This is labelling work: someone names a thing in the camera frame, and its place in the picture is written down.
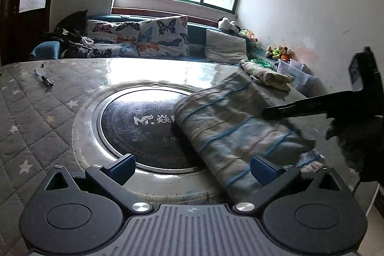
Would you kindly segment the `blue striped knit garment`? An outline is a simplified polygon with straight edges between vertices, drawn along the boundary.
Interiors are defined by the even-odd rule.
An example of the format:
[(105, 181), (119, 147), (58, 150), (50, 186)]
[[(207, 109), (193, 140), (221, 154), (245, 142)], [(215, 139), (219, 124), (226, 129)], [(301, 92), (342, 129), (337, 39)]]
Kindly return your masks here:
[(316, 172), (325, 162), (315, 142), (293, 123), (262, 118), (269, 104), (256, 84), (239, 73), (175, 104), (176, 124), (234, 202), (262, 187), (251, 174), (253, 155), (303, 173)]

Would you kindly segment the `clear plastic storage box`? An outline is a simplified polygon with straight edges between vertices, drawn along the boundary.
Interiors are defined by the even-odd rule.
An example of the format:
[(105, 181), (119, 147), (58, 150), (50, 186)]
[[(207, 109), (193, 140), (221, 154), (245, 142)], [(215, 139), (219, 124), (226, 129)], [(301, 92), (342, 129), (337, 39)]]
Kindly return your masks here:
[(311, 90), (315, 83), (315, 76), (307, 73), (307, 66), (294, 59), (291, 59), (289, 63), (279, 60), (277, 64), (277, 72), (283, 75), (289, 75), (294, 78), (291, 86), (298, 92), (310, 96)]

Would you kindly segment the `round black induction cooktop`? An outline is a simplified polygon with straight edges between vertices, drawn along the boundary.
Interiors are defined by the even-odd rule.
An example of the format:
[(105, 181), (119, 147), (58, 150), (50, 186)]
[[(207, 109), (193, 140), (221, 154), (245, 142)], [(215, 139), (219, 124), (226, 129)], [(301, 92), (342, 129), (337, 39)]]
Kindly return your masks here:
[(97, 134), (115, 157), (132, 154), (137, 167), (160, 174), (187, 174), (205, 164), (176, 124), (175, 104), (191, 91), (153, 84), (126, 88), (97, 108)]

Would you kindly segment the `folded yellow floral blanket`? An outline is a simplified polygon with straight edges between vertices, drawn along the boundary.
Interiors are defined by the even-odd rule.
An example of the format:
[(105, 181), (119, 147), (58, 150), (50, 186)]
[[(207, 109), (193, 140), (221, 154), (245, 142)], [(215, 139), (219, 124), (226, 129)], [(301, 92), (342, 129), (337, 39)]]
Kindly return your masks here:
[(241, 60), (239, 65), (255, 83), (270, 86), (283, 92), (289, 92), (289, 84), (294, 81), (290, 75), (277, 73), (248, 60)]

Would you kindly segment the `colourful plush toy pile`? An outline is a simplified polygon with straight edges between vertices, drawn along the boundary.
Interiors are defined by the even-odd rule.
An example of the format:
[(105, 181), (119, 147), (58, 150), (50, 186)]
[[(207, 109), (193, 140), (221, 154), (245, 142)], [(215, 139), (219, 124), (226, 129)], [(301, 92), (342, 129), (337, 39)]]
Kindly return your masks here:
[(292, 48), (286, 46), (277, 46), (275, 48), (268, 46), (265, 52), (265, 57), (273, 60), (282, 60), (289, 62), (291, 59)]

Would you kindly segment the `grey quilted star table cover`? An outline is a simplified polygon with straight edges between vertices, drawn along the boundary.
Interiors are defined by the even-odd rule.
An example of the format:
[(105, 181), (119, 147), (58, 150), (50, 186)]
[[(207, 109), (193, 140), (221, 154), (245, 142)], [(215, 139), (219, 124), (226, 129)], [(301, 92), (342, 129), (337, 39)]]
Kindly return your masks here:
[[(41, 63), (51, 90), (34, 74)], [(281, 176), (239, 202), (206, 164), (160, 174), (136, 163), (123, 186), (107, 176), (120, 157), (97, 134), (105, 98), (153, 84), (194, 94), (233, 73), (248, 78), (232, 65), (171, 60), (2, 67), (1, 254), (356, 255), (366, 217), (329, 166), (312, 173), (281, 166)]]

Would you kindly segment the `small black metal tool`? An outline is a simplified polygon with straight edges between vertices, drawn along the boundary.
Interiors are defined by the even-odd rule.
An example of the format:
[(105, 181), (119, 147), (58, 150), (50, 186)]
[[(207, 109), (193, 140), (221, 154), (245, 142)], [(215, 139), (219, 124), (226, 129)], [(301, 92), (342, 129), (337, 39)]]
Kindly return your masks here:
[(46, 73), (44, 70), (45, 70), (45, 65), (41, 63), (40, 67), (34, 70), (34, 74), (40, 79), (42, 84), (48, 90), (51, 90), (54, 86), (54, 82), (46, 76)]

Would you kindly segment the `orange green plush toy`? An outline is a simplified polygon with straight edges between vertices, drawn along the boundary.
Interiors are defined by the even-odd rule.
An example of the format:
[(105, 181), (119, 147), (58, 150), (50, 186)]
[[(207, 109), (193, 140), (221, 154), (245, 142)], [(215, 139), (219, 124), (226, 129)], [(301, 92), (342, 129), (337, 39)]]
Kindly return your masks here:
[(239, 35), (241, 35), (242, 37), (245, 37), (247, 38), (249, 41), (251, 42), (254, 42), (254, 43), (257, 43), (258, 42), (258, 38), (256, 37), (256, 35), (250, 31), (250, 30), (247, 30), (247, 29), (242, 29), (240, 30), (240, 33)]

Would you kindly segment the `grey plain pillow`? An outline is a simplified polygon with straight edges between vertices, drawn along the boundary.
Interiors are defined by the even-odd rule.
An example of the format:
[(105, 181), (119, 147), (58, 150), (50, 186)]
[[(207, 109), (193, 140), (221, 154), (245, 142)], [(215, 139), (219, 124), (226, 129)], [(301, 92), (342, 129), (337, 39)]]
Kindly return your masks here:
[(208, 61), (220, 64), (238, 64), (248, 59), (244, 38), (211, 29), (206, 31), (204, 54)]

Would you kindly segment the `long butterfly print cushion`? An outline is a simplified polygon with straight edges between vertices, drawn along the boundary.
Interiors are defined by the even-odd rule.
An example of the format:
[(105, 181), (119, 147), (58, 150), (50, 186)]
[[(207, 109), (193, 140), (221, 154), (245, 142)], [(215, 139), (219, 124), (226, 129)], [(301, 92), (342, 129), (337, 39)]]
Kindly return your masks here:
[(85, 34), (93, 40), (92, 58), (138, 57), (136, 43), (140, 25), (89, 19)]

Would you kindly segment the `blue sofa bench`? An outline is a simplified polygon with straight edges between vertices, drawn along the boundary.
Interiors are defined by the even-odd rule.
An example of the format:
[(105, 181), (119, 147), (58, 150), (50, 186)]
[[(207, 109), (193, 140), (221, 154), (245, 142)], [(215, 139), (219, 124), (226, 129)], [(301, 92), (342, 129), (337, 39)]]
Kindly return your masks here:
[(148, 58), (236, 65), (242, 59), (266, 62), (263, 50), (246, 37), (190, 23), (187, 16), (145, 19), (69, 16), (51, 40), (37, 45), (33, 60), (60, 58)]

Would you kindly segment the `upright butterfly print pillow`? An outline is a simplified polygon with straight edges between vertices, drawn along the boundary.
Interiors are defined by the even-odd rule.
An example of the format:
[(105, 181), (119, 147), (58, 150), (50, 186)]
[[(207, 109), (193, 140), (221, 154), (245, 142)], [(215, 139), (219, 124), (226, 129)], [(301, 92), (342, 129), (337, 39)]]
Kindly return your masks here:
[(149, 19), (139, 23), (136, 48), (141, 57), (188, 57), (187, 16)]

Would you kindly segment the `white plush toy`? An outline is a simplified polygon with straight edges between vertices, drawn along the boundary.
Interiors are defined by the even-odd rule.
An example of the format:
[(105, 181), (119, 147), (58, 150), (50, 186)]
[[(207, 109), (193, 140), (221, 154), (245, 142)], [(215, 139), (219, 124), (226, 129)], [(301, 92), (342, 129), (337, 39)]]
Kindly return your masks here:
[(239, 34), (241, 29), (235, 21), (230, 21), (226, 17), (222, 17), (218, 22), (218, 29), (229, 34)]

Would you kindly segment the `black bag on sofa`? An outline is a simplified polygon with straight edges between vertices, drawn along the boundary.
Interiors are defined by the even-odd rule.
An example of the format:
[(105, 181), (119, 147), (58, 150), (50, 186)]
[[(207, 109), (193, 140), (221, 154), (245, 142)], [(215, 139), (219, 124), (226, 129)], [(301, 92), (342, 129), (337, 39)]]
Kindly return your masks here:
[(45, 34), (49, 44), (49, 59), (88, 59), (93, 40), (85, 36), (88, 10), (70, 14), (57, 23), (52, 32)]

